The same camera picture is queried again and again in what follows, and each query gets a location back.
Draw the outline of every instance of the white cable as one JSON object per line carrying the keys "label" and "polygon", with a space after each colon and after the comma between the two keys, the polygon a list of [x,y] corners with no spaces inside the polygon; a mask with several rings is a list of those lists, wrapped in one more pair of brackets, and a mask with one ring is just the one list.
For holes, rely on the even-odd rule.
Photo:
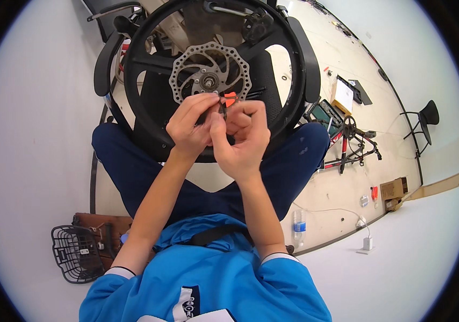
{"label": "white cable", "polygon": [[358,219],[361,222],[363,222],[363,224],[366,226],[367,231],[368,231],[368,238],[371,238],[371,230],[369,229],[369,226],[367,225],[367,223],[365,221],[363,221],[362,218],[360,218],[359,214],[357,214],[356,212],[354,212],[352,210],[348,210],[348,209],[344,209],[344,208],[331,208],[331,209],[323,209],[323,210],[309,210],[309,209],[301,207],[300,205],[298,205],[295,202],[292,202],[292,203],[295,204],[298,208],[301,208],[301,209],[306,210],[308,212],[324,212],[324,211],[331,211],[331,210],[342,210],[342,211],[347,211],[347,212],[350,212],[350,213],[354,213],[358,217]]}

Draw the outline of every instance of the disc brake rotor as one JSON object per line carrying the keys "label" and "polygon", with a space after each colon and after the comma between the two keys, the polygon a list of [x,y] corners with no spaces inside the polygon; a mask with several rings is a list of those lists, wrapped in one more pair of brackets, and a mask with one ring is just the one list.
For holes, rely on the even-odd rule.
{"label": "disc brake rotor", "polygon": [[[205,57],[210,61],[210,64],[196,63],[192,60],[193,55]],[[217,57],[225,58],[226,65],[224,71],[222,71],[222,68],[212,56],[215,56],[215,59]],[[178,79],[178,75],[186,68],[194,68],[197,71],[184,81],[181,81]],[[236,87],[240,83],[241,89],[239,89],[240,92],[236,97],[239,100],[245,100],[247,93],[249,93],[252,87],[251,78],[249,77],[249,64],[240,57],[236,49],[222,46],[213,41],[188,47],[185,53],[174,61],[174,70],[168,79],[168,83],[174,93],[174,100],[178,104],[181,104],[187,96],[198,93],[223,93],[226,90],[235,91],[233,87]]]}

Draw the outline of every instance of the plastic bottle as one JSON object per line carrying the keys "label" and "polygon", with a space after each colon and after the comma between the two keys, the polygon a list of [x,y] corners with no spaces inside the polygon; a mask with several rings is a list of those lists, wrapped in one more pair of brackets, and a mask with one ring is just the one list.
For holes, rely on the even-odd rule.
{"label": "plastic bottle", "polygon": [[303,209],[294,210],[292,216],[294,240],[297,241],[297,246],[303,246],[306,234],[306,211]]}

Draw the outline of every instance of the white stripe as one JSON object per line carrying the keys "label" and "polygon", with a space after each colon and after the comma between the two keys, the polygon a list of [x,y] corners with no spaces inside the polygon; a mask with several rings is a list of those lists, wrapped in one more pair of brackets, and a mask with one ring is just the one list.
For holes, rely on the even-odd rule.
{"label": "white stripe", "polygon": [[300,261],[292,255],[285,254],[285,253],[275,253],[275,254],[270,254],[269,256],[265,257],[261,265],[263,265],[266,261],[270,261],[271,259],[275,259],[275,258],[287,258],[287,259],[291,259],[293,261],[300,263]]}
{"label": "white stripe", "polygon": [[122,277],[127,278],[128,280],[135,277],[135,274],[131,273],[130,271],[128,271],[127,269],[123,267],[110,268],[107,272],[104,273],[104,275],[107,275],[107,274],[120,275]]}
{"label": "white stripe", "polygon": [[174,305],[174,307],[172,308],[172,316],[174,317],[174,321],[186,321],[188,319],[187,314],[183,310],[183,303],[188,301],[191,296],[191,288],[181,288],[179,300],[177,301],[176,305]]}

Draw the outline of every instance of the black mat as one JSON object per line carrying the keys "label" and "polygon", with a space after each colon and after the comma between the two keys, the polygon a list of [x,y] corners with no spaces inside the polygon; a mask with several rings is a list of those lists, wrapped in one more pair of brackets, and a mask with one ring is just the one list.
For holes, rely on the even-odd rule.
{"label": "black mat", "polygon": [[349,81],[354,81],[355,82],[355,88],[360,91],[360,97],[362,98],[362,103],[364,105],[373,104],[373,102],[371,101],[369,96],[367,96],[366,91],[363,89],[363,87],[362,87],[362,85],[360,84],[359,81],[357,81],[356,79],[350,79]]}

